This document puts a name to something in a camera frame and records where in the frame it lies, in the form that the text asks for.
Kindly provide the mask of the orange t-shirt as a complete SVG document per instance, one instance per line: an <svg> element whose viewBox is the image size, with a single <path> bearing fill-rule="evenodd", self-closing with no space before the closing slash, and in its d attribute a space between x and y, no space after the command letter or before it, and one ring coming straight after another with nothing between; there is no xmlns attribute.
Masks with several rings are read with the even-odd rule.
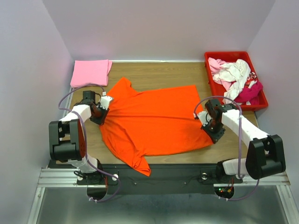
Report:
<svg viewBox="0 0 299 224"><path fill-rule="evenodd" d="M99 127L112 154L150 176L146 156L185 153L212 145L193 116L200 101L195 85L136 91L121 78L108 92L113 97L105 123Z"/></svg>

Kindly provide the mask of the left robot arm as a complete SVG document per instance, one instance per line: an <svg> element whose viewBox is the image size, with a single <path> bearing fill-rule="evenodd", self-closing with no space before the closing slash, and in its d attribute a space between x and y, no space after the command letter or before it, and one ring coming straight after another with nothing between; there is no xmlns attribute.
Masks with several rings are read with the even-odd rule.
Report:
<svg viewBox="0 0 299 224"><path fill-rule="evenodd" d="M87 153L86 130L83 124L90 120L103 125L113 97L105 92L84 91L82 100L76 103L62 119L49 123L50 157L54 161L75 167L78 185L107 184L98 159Z"/></svg>

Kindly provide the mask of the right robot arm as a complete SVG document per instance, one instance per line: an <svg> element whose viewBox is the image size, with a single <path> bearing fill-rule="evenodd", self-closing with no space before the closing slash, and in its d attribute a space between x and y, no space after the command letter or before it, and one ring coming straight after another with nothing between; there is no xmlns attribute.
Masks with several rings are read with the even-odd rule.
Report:
<svg viewBox="0 0 299 224"><path fill-rule="evenodd" d="M283 140L278 135L270 135L242 114L242 109L235 101L221 104L217 98L208 97L205 110L193 113L195 119L202 123L202 130L217 143L228 127L238 137L241 147L247 147L246 158L238 153L236 159L220 161L215 170L215 177L220 182L226 182L235 175L238 179L249 175L254 180L285 172L285 154Z"/></svg>

